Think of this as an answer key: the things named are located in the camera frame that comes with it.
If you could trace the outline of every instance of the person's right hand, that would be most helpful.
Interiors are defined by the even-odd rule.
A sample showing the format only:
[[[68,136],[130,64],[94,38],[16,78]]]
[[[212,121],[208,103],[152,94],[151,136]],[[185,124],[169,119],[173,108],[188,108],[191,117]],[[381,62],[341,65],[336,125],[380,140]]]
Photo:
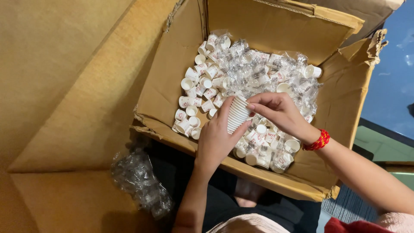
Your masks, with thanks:
[[[247,109],[266,117],[283,132],[310,145],[320,137],[320,131],[301,115],[287,93],[260,93],[247,99]]]

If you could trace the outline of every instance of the blue surface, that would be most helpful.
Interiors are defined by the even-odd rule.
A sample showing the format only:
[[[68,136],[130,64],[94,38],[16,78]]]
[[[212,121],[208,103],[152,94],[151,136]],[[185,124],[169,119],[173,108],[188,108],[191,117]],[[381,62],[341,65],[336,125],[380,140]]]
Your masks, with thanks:
[[[414,1],[402,4],[386,21],[389,44],[375,66],[361,117],[414,140]]]

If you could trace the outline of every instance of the fingernail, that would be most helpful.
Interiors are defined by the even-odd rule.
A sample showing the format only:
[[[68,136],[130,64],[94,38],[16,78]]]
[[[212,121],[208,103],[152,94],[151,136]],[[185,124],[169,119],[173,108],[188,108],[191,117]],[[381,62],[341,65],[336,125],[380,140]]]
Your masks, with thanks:
[[[248,110],[253,111],[253,110],[255,109],[255,106],[254,106],[253,104],[248,104],[248,105],[246,106],[246,108],[247,108]]]

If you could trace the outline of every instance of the person's left hand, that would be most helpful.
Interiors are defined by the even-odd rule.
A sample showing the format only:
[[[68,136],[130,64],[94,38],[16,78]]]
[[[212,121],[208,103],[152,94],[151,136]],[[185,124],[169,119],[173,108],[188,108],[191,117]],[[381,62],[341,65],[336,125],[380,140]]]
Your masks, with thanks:
[[[194,167],[207,172],[208,175],[213,175],[252,123],[251,121],[244,122],[233,134],[227,132],[227,118],[233,99],[234,96],[228,97],[214,117],[201,130]]]

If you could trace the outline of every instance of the red thread bracelet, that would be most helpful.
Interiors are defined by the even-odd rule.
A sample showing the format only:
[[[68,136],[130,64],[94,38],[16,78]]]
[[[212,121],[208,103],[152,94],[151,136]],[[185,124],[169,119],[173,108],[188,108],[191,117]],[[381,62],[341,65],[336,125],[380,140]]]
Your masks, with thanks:
[[[303,145],[302,149],[303,150],[319,150],[322,147],[324,147],[326,144],[329,143],[329,139],[331,138],[329,136],[329,133],[327,131],[325,131],[324,129],[319,129],[320,130],[320,137],[319,139],[310,144],[310,145]]]

